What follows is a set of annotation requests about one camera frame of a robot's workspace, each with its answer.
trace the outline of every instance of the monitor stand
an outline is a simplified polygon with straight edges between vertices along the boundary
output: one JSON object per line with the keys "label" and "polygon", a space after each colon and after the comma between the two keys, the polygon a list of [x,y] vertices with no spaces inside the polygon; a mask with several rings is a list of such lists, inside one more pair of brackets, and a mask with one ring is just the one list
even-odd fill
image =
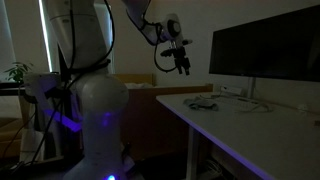
{"label": "monitor stand", "polygon": [[247,91],[247,98],[253,99],[254,96],[254,88],[256,86],[256,78],[255,77],[249,77],[248,78],[248,91]]}

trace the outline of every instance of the purple light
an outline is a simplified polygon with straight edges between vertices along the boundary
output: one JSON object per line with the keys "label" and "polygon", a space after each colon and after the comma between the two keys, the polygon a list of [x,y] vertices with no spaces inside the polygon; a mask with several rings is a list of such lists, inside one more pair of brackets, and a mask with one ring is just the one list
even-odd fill
{"label": "purple light", "polygon": [[108,177],[103,178],[103,180],[116,180],[116,178],[113,175],[110,175]]}
{"label": "purple light", "polygon": [[[54,111],[51,110],[51,109],[46,109],[44,112],[49,117],[51,117],[52,114],[54,113]],[[72,121],[71,119],[69,119],[68,117],[66,117],[64,115],[61,116],[61,113],[59,113],[59,112],[55,112],[54,113],[53,119],[56,120],[57,122],[61,122],[64,126],[68,127],[73,132],[77,132],[77,131],[79,131],[81,129],[81,124],[80,123],[76,123],[76,122]]]}
{"label": "purple light", "polygon": [[103,118],[103,120],[102,120],[102,125],[103,125],[104,127],[106,127],[106,126],[108,125],[108,121],[109,121],[111,115],[112,115],[112,114],[109,113],[109,112],[104,113],[104,118]]}

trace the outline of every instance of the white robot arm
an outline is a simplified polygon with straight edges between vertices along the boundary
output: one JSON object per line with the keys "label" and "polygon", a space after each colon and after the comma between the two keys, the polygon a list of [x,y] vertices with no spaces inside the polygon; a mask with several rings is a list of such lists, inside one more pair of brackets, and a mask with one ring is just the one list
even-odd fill
{"label": "white robot arm", "polygon": [[[190,64],[183,46],[191,41],[183,39],[177,15],[170,14],[161,23],[148,23],[144,15],[150,0],[122,1],[129,18],[147,41],[151,45],[169,41],[171,47],[162,55],[173,55],[179,72],[183,67],[189,74]],[[128,90],[119,80],[106,75],[110,51],[107,52],[103,40],[94,0],[43,0],[43,5],[72,74],[72,88],[79,97],[83,117],[84,158],[64,179],[126,180],[119,116],[128,101]],[[43,96],[36,97],[44,101]]]}
{"label": "white robot arm", "polygon": [[[122,0],[127,6],[127,14],[137,29],[144,35],[151,45],[169,41],[170,49],[161,53],[162,56],[175,58],[175,65],[179,73],[182,74],[181,67],[184,68],[186,75],[189,75],[190,63],[185,57],[184,46],[192,43],[191,40],[183,39],[180,21],[176,14],[168,14],[164,21],[159,23],[149,23],[145,19],[145,14],[151,0]],[[169,72],[171,70],[162,69],[157,63],[159,70]]]}

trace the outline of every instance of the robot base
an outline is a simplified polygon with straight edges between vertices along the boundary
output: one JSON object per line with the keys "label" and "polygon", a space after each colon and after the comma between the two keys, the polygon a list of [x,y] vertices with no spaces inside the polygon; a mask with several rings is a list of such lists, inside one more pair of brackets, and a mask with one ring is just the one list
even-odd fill
{"label": "robot base", "polygon": [[128,90],[109,75],[92,73],[76,84],[83,112],[84,158],[65,180],[126,180],[120,143],[119,117],[128,102]]}

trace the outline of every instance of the desk leg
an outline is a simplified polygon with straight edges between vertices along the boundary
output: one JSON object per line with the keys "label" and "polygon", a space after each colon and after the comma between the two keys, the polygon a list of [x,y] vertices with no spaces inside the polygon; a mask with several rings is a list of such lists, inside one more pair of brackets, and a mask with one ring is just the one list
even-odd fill
{"label": "desk leg", "polygon": [[199,132],[189,126],[188,162],[186,180],[197,178]]}

